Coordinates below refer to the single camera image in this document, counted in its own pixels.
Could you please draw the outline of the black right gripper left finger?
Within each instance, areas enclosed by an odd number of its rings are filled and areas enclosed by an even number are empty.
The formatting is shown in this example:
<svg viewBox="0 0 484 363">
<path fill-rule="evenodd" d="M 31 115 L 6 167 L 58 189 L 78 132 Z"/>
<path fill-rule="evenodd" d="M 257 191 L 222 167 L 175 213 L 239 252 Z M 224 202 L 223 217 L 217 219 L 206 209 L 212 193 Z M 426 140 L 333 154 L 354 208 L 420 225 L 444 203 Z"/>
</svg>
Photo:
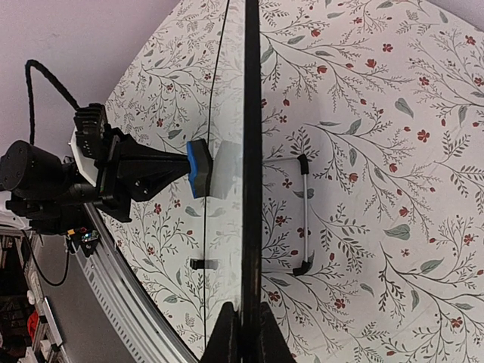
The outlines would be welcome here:
<svg viewBox="0 0 484 363">
<path fill-rule="evenodd" d="M 200 363 L 237 363 L 239 319 L 232 302 L 222 305 Z"/>
</svg>

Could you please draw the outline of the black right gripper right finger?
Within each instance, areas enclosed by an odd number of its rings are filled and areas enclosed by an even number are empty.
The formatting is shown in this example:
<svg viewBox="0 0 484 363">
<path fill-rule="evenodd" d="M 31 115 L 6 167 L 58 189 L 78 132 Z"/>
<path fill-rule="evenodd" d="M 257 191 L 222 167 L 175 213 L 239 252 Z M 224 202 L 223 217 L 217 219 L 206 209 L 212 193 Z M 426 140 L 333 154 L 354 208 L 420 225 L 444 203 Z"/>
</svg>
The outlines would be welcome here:
<svg viewBox="0 0 484 363">
<path fill-rule="evenodd" d="M 268 303 L 260 307 L 259 361 L 263 363 L 294 363 Z"/>
</svg>

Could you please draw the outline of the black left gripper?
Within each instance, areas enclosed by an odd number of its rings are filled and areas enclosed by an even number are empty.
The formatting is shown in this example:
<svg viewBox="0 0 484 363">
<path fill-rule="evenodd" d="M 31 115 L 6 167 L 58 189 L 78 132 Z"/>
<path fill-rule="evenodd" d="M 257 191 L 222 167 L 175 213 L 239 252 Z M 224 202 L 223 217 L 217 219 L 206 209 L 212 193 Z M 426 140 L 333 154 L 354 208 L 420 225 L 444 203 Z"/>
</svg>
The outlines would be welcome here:
<svg viewBox="0 0 484 363">
<path fill-rule="evenodd" d="M 124 141 L 126 135 L 109 124 L 102 104 L 78 108 L 73 120 L 77 146 L 98 168 L 91 203 L 119 222 L 131 221 L 131 198 L 151 200 L 191 171 L 184 154 Z"/>
</svg>

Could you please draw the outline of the blue whiteboard eraser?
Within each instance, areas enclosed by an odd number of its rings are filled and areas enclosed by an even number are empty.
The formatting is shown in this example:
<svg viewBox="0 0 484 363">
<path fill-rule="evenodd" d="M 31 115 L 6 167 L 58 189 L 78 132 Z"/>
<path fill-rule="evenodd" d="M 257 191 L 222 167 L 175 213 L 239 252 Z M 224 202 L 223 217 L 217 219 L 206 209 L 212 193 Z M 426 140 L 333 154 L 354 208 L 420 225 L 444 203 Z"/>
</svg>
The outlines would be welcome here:
<svg viewBox="0 0 484 363">
<path fill-rule="evenodd" d="M 213 159 L 204 139 L 187 143 L 187 157 L 190 165 L 188 181 L 194 199 L 208 197 L 213 173 Z"/>
</svg>

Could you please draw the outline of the white whiteboard black frame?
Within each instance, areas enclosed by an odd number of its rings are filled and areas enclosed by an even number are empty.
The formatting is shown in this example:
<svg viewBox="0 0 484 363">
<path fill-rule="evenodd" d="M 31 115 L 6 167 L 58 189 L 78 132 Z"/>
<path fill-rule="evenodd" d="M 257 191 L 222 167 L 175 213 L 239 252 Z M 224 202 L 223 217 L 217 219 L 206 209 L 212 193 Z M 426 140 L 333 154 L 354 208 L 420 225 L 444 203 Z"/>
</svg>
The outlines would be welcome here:
<svg viewBox="0 0 484 363">
<path fill-rule="evenodd" d="M 204 219 L 209 338 L 222 305 L 238 314 L 239 362 L 259 359 L 262 247 L 262 111 L 257 1 L 229 1 L 210 95 L 214 157 Z"/>
</svg>

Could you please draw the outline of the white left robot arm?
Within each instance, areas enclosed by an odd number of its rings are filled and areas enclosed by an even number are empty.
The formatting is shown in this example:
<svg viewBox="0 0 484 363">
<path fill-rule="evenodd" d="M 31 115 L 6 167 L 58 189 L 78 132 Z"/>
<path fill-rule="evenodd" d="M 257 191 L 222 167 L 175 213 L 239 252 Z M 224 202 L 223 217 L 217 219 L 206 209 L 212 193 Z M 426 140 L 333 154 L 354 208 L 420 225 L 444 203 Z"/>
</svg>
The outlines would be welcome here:
<svg viewBox="0 0 484 363">
<path fill-rule="evenodd" d="M 95 165 L 94 184 L 81 175 L 76 162 L 63 163 L 25 141 L 15 141 L 1 158 L 1 186 L 11 192 L 6 208 L 43 234 L 81 227 L 85 203 L 119 222 L 130 222 L 132 202 L 151 200 L 190 172 L 187 156 L 139 144 L 112 127 L 102 104 L 79 108 L 74 123 L 76 145 Z"/>
</svg>

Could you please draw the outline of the metal whiteboard stand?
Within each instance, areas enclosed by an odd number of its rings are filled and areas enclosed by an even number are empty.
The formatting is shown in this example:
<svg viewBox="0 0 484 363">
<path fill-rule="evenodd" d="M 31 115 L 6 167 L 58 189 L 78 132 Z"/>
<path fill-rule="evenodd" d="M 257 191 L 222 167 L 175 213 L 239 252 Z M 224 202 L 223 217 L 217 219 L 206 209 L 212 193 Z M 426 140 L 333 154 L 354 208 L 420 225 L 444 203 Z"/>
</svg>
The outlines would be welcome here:
<svg viewBox="0 0 484 363">
<path fill-rule="evenodd" d="M 299 266 L 294 268 L 273 268 L 263 270 L 265 273 L 285 273 L 294 277 L 303 276 L 309 272 L 312 267 L 314 258 L 309 255 L 309 159 L 305 154 L 291 157 L 275 157 L 268 158 L 262 161 L 262 165 L 274 165 L 284 162 L 297 162 L 299 164 L 299 174 L 302 178 L 302 261 Z"/>
</svg>

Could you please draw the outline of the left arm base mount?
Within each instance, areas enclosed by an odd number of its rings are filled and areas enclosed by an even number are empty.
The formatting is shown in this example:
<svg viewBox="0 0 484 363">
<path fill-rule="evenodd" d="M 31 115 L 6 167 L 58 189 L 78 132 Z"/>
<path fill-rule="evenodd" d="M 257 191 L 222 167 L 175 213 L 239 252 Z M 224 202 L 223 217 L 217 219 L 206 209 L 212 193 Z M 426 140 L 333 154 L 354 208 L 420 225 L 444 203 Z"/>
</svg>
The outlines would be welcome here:
<svg viewBox="0 0 484 363">
<path fill-rule="evenodd" d="M 67 249 L 71 254 L 82 252 L 85 258 L 89 258 L 95 252 L 100 241 L 100 235 L 95 229 L 85 227 L 70 229 L 67 232 Z"/>
</svg>

